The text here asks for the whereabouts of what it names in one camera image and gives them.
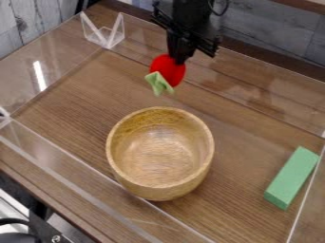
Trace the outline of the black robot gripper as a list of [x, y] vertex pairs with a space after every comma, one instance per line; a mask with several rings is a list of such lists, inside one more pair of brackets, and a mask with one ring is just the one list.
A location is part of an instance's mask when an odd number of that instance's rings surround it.
[[153, 22], [166, 29], [169, 56], [182, 65], [201, 50], [215, 57], [221, 44], [220, 24], [213, 20], [223, 13], [215, 0], [153, 0]]

